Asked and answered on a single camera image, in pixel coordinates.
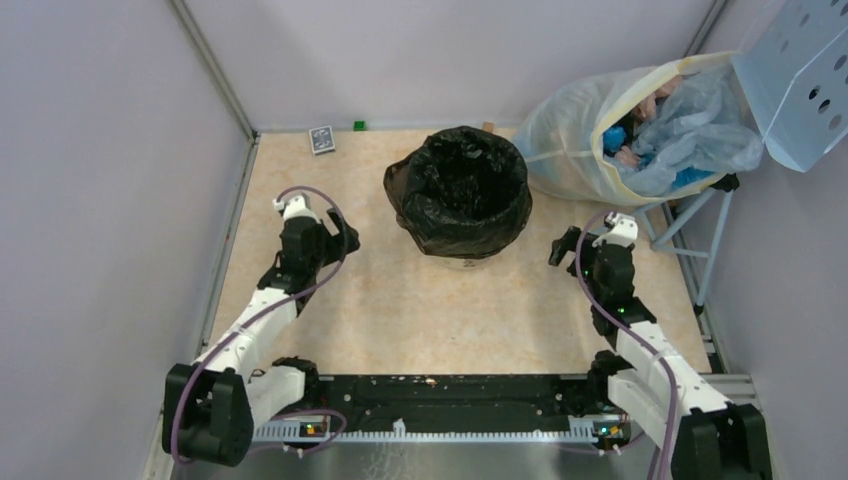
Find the white trash bin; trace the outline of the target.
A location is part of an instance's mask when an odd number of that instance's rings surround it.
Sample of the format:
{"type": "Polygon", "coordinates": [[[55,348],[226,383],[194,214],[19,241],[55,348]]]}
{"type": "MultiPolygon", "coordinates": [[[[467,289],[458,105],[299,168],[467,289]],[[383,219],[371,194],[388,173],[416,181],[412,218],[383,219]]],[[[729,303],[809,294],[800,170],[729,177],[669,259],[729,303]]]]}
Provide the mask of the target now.
{"type": "Polygon", "coordinates": [[[465,270],[473,270],[481,268],[488,263],[491,262],[492,258],[480,258],[480,259],[470,259],[470,258],[454,258],[454,257],[440,257],[436,256],[433,260],[448,269],[465,271],[465,270]]]}

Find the black trash bag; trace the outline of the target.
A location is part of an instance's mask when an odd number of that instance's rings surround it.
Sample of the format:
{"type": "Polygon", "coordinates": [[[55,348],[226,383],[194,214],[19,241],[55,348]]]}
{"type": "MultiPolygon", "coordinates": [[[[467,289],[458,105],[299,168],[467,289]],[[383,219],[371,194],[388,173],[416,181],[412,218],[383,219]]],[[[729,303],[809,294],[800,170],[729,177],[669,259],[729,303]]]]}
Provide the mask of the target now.
{"type": "Polygon", "coordinates": [[[533,209],[517,147],[471,126],[429,135],[386,168],[383,187],[398,225],[433,257],[497,255],[520,236],[533,209]]]}

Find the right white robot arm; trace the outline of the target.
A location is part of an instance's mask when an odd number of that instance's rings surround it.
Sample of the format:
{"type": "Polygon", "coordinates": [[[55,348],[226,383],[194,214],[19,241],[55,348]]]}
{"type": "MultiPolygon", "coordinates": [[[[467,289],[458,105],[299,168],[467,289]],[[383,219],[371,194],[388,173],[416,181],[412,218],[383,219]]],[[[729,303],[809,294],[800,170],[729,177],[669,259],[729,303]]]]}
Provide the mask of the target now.
{"type": "Polygon", "coordinates": [[[573,254],[567,271],[610,345],[587,375],[589,404],[600,412],[622,410],[654,443],[652,479],[722,479],[733,469],[773,478],[760,410],[731,400],[697,372],[636,295],[637,233],[631,221],[601,235],[572,226],[552,243],[549,264],[573,254]]]}

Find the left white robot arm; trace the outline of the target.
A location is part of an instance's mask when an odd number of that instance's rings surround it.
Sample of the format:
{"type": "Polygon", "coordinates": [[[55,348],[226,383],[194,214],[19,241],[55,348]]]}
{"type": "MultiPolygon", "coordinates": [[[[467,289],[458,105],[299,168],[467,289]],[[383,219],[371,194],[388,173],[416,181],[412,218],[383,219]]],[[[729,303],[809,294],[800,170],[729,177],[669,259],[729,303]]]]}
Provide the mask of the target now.
{"type": "Polygon", "coordinates": [[[257,378],[251,375],[323,286],[320,271],[338,271],[360,247],[357,231],[340,212],[330,208],[327,214],[336,233],[298,199],[282,207],[281,247],[248,305],[207,351],[166,374],[162,449],[176,462],[236,466],[257,427],[288,406],[303,414],[319,404],[321,388],[308,378],[315,369],[310,362],[277,362],[257,378]]]}

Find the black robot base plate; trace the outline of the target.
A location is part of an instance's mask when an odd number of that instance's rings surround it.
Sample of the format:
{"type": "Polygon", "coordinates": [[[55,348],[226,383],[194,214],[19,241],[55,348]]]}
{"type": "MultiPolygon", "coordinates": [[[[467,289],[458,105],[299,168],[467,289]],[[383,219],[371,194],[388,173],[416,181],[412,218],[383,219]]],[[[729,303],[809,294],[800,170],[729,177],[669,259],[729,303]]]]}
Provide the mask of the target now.
{"type": "Polygon", "coordinates": [[[588,433],[625,438],[628,414],[598,397],[584,375],[335,375],[308,382],[286,412],[331,409],[350,433],[588,433]]]}

